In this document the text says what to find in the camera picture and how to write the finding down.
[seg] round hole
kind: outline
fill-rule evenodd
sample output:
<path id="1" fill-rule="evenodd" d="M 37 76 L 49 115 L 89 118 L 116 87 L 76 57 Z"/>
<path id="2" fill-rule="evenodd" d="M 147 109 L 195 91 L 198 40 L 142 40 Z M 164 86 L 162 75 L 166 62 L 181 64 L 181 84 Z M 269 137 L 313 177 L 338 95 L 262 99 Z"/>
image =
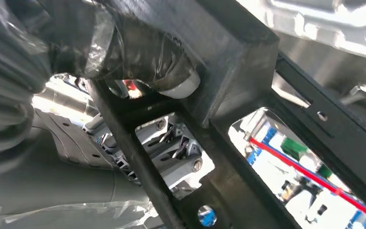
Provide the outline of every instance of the round hole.
<path id="1" fill-rule="evenodd" d="M 323 113 L 323 112 L 318 112 L 318 117 L 319 117 L 319 119 L 320 120 L 322 120 L 322 121 L 324 121 L 324 122 L 326 122 L 327 121 L 327 116 L 325 115 L 325 113 Z"/>
<path id="2" fill-rule="evenodd" d="M 217 221 L 214 209 L 208 205 L 201 206 L 197 212 L 198 220 L 205 227 L 213 226 Z"/>

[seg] silver metal part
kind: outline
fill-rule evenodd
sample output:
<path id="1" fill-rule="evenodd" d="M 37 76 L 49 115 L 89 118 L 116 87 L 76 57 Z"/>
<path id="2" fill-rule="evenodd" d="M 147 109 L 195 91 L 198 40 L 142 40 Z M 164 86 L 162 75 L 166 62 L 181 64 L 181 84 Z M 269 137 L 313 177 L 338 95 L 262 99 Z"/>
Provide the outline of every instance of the silver metal part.
<path id="1" fill-rule="evenodd" d="M 190 77 L 187 78 L 183 83 L 179 84 L 173 89 L 159 92 L 163 95 L 171 97 L 173 99 L 183 99 L 191 95 L 200 85 L 200 77 L 198 74 L 191 70 Z"/>
<path id="2" fill-rule="evenodd" d="M 347 96 L 356 85 L 366 85 L 366 58 L 315 41 L 280 32 L 277 35 L 281 51 L 334 98 Z M 281 90 L 297 94 L 287 82 L 275 83 Z M 366 98 L 347 105 L 347 108 L 366 124 Z"/>
<path id="3" fill-rule="evenodd" d="M 188 142 L 185 141 L 182 143 L 182 145 L 179 147 L 179 149 L 176 150 L 176 152 L 172 155 L 172 158 L 180 158 L 185 154 L 184 149 L 187 148 Z"/>
<path id="4" fill-rule="evenodd" d="M 343 104 L 352 104 L 366 98 L 366 85 L 357 85 L 351 89 L 348 95 L 341 98 Z"/>
<path id="5" fill-rule="evenodd" d="M 192 172 L 197 172 L 201 168 L 200 156 L 188 156 L 187 158 L 179 160 L 178 163 L 161 172 L 161 175 L 169 188 L 173 188 L 181 181 L 185 180 Z"/>
<path id="6" fill-rule="evenodd" d="M 165 120 L 161 120 L 159 122 L 156 123 L 156 130 L 162 130 L 163 128 L 165 128 L 166 126 L 166 122 Z"/>
<path id="7" fill-rule="evenodd" d="M 168 135 L 170 135 L 170 133 L 173 131 L 173 128 L 170 128 L 163 136 L 162 136 L 162 138 L 159 140 L 159 142 L 163 142 L 165 139 L 166 139 L 166 137 L 168 136 Z"/>
<path id="8" fill-rule="evenodd" d="M 287 85 L 288 83 L 276 72 L 273 75 L 273 83 L 272 89 L 282 98 L 300 106 L 303 108 L 308 108 L 311 103 L 308 102 L 305 98 L 297 93 L 295 90 L 283 90 L 283 85 Z"/>
<path id="9" fill-rule="evenodd" d="M 366 57 L 366 0 L 238 0 L 273 30 Z"/>
<path id="10" fill-rule="evenodd" d="M 160 129 L 158 126 L 159 122 L 164 122 L 164 126 Z M 144 126 L 139 130 L 136 130 L 135 134 L 140 140 L 141 144 L 147 143 L 149 140 L 166 133 L 167 121 L 163 118 L 158 122 L 152 123 L 150 125 Z"/>

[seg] screw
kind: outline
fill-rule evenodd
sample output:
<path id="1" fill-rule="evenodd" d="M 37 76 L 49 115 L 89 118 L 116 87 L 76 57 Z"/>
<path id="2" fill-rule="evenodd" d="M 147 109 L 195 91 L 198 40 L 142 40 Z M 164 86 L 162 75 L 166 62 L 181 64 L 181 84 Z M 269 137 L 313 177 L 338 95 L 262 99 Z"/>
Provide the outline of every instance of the screw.
<path id="1" fill-rule="evenodd" d="M 201 161 L 200 158 L 197 158 L 194 162 L 193 162 L 193 172 L 198 172 L 198 170 L 201 169 L 201 166 L 203 166 L 203 162 Z"/>
<path id="2" fill-rule="evenodd" d="M 156 130 L 162 130 L 163 128 L 165 128 L 165 126 L 166 126 L 165 120 L 161 120 L 156 124 Z"/>
<path id="3" fill-rule="evenodd" d="M 317 114 L 318 114 L 318 117 L 319 117 L 320 120 L 322 120 L 324 122 L 327 121 L 327 116 L 325 115 L 325 113 L 323 113 L 323 112 L 320 111 Z"/>

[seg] red line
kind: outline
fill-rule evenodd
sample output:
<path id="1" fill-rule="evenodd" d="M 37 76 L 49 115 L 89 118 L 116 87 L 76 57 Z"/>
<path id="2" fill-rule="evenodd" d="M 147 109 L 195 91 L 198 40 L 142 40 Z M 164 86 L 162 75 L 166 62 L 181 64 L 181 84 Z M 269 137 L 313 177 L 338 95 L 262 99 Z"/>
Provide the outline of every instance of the red line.
<path id="1" fill-rule="evenodd" d="M 299 164 L 295 163 L 291 159 L 289 159 L 289 158 L 281 155 L 280 153 L 276 152 L 275 149 L 273 149 L 273 148 L 271 148 L 269 146 L 266 146 L 263 143 L 260 143 L 260 142 L 256 141 L 254 138 L 250 138 L 249 142 L 252 143 L 252 144 L 255 144 L 257 147 L 259 147 L 259 148 L 261 148 L 261 149 L 263 149 L 263 150 L 271 153 L 272 155 L 274 155 L 275 157 L 277 157 L 278 159 L 280 159 L 282 162 L 284 162 L 288 166 L 294 167 L 296 170 L 298 170 L 299 172 L 301 172 L 302 174 L 304 174 L 306 177 L 308 177 L 309 179 L 313 180 L 314 182 L 322 185 L 323 187 L 327 188 L 329 191 L 331 191 L 333 193 L 339 194 L 339 196 L 341 198 L 343 198 L 345 201 L 349 202 L 350 204 L 352 204 L 353 206 L 355 206 L 360 211 L 366 213 L 366 207 L 365 206 L 362 206 L 360 203 L 356 202 L 356 200 L 354 200 L 351 197 L 349 197 L 341 188 L 339 188 L 339 187 L 337 187 L 337 188 L 332 187 L 328 183 L 326 183 L 323 180 L 321 180 L 318 177 L 316 177 L 316 175 L 313 174 L 311 171 L 307 170 L 306 168 L 300 166 Z"/>

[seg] gray plastic component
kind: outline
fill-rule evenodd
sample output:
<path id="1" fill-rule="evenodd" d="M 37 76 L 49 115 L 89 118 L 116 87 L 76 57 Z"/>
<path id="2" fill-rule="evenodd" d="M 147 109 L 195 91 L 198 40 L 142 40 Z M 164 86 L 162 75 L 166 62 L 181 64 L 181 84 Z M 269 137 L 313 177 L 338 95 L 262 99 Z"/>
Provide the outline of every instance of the gray plastic component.
<path id="1" fill-rule="evenodd" d="M 106 133 L 110 133 L 110 130 L 108 129 L 106 123 L 104 122 L 101 114 L 97 114 L 92 119 L 92 121 L 86 123 L 82 127 L 82 130 L 86 131 L 90 135 L 95 136 L 96 138 L 99 138 Z"/>
<path id="2" fill-rule="evenodd" d="M 78 147 L 84 144 L 81 138 L 73 141 Z M 148 201 L 144 190 L 128 182 L 121 171 L 64 162 L 58 146 L 36 115 L 28 138 L 0 154 L 1 215 L 64 204 Z M 67 144 L 62 146 L 72 152 Z"/>
<path id="3" fill-rule="evenodd" d="M 36 114 L 50 129 L 62 160 L 86 167 L 113 169 L 110 158 L 105 158 L 103 150 L 69 119 L 36 110 Z"/>
<path id="4" fill-rule="evenodd" d="M 145 144 L 151 139 L 160 136 L 163 133 L 166 133 L 166 129 L 168 123 L 165 119 L 160 119 L 165 121 L 164 127 L 162 129 L 158 129 L 157 122 L 154 122 L 150 125 L 143 126 L 141 129 L 137 130 L 135 134 L 137 135 L 138 140 L 140 140 L 141 144 Z"/>
<path id="5" fill-rule="evenodd" d="M 104 141 L 104 143 L 102 145 L 102 148 L 108 154 L 112 154 L 112 153 L 115 153 L 118 150 L 120 150 L 117 147 L 117 142 L 116 142 L 116 139 L 114 137 L 106 138 L 106 140 Z"/>
<path id="6" fill-rule="evenodd" d="M 166 185 L 169 188 L 173 188 L 181 181 L 183 181 L 188 175 L 194 172 L 193 167 L 195 160 L 201 160 L 201 156 L 193 155 L 187 158 L 183 158 L 173 166 L 162 171 L 161 175 L 165 180 Z"/>
<path id="7" fill-rule="evenodd" d="M 159 92 L 163 95 L 171 97 L 173 99 L 183 99 L 191 95 L 200 85 L 200 77 L 194 70 L 190 71 L 190 77 L 178 86 L 163 92 Z"/>
<path id="8" fill-rule="evenodd" d="M 179 139 L 172 140 L 171 142 L 158 142 L 159 139 L 153 139 L 145 144 L 143 147 L 145 151 L 149 154 L 153 164 L 158 169 L 160 173 L 166 170 L 167 168 L 173 166 L 174 164 L 178 163 L 179 160 L 168 157 L 168 160 L 163 161 L 162 158 L 167 156 L 166 154 L 172 152 L 179 148 Z M 130 163 L 125 159 L 121 150 L 113 153 L 116 157 L 115 162 L 117 166 L 123 171 L 128 179 L 136 180 L 137 176 L 135 175 L 133 169 L 130 167 Z"/>

